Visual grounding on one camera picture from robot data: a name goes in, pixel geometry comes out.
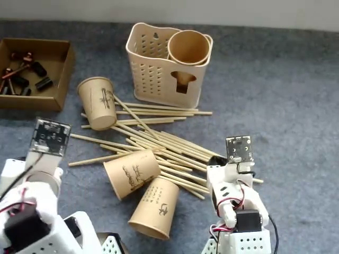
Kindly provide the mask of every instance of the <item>basket handle hole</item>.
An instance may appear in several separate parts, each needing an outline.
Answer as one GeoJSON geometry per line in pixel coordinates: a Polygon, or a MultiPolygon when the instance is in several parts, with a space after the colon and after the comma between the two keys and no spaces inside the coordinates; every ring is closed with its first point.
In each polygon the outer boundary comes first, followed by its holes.
{"type": "Polygon", "coordinates": [[[176,92],[181,94],[187,94],[189,83],[197,79],[194,75],[183,71],[173,71],[171,76],[176,79],[176,92]]]}

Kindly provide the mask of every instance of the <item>cardboard box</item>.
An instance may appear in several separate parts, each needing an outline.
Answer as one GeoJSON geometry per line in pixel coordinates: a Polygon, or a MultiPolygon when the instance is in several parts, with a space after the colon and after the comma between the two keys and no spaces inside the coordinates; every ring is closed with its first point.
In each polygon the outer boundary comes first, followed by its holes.
{"type": "MultiPolygon", "coordinates": [[[[74,65],[74,51],[69,41],[32,40],[6,38],[0,42],[0,70],[8,67],[13,70],[21,64],[11,61],[11,52],[31,52],[33,60],[46,69],[47,76],[53,81],[52,87],[37,91],[35,84],[42,80],[31,70],[19,75],[29,80],[32,89],[30,96],[0,95],[0,108],[17,108],[44,111],[61,111],[64,107],[68,84],[74,65]]],[[[21,87],[13,84],[17,94],[21,87]]]]}

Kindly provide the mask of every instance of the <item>paper cup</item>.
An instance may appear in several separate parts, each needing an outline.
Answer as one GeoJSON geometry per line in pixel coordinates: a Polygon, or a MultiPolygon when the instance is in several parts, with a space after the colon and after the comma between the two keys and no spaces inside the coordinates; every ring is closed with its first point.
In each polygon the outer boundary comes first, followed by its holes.
{"type": "Polygon", "coordinates": [[[179,187],[155,178],[143,195],[128,224],[149,237],[168,240],[179,187]]]}
{"type": "Polygon", "coordinates": [[[106,130],[116,123],[113,84],[109,79],[88,78],[78,85],[77,90],[93,130],[106,130]]]}
{"type": "Polygon", "coordinates": [[[200,65],[210,54],[210,42],[202,33],[184,30],[168,41],[169,58],[182,65],[200,65]]]}
{"type": "Polygon", "coordinates": [[[142,150],[104,162],[104,167],[119,200],[160,174],[151,150],[142,150]]]}

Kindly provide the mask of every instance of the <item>beige plastic basket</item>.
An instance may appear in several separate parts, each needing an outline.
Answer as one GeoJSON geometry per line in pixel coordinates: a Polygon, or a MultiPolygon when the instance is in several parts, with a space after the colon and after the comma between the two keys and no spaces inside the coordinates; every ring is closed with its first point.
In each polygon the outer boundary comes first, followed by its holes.
{"type": "Polygon", "coordinates": [[[133,26],[126,44],[134,81],[134,94],[142,101],[170,106],[194,108],[199,103],[201,85],[206,67],[210,61],[213,39],[210,42],[207,61],[199,66],[180,65],[168,60],[167,44],[175,28],[157,28],[145,23],[133,26]],[[177,92],[177,79],[171,73],[183,71],[196,77],[189,82],[186,93],[177,92]]]}

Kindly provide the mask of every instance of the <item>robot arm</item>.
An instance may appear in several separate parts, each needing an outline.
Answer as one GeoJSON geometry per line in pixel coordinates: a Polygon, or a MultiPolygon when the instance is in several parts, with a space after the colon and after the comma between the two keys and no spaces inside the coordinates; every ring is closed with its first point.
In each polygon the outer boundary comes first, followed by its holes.
{"type": "Polygon", "coordinates": [[[57,212],[62,160],[70,126],[38,119],[26,161],[7,159],[0,178],[0,249],[8,254],[127,253],[104,246],[85,212],[62,219],[57,212]]]}
{"type": "Polygon", "coordinates": [[[252,188],[254,166],[250,136],[226,139],[227,159],[212,157],[207,166],[208,189],[220,226],[211,226],[218,253],[270,254],[269,213],[252,188]]]}

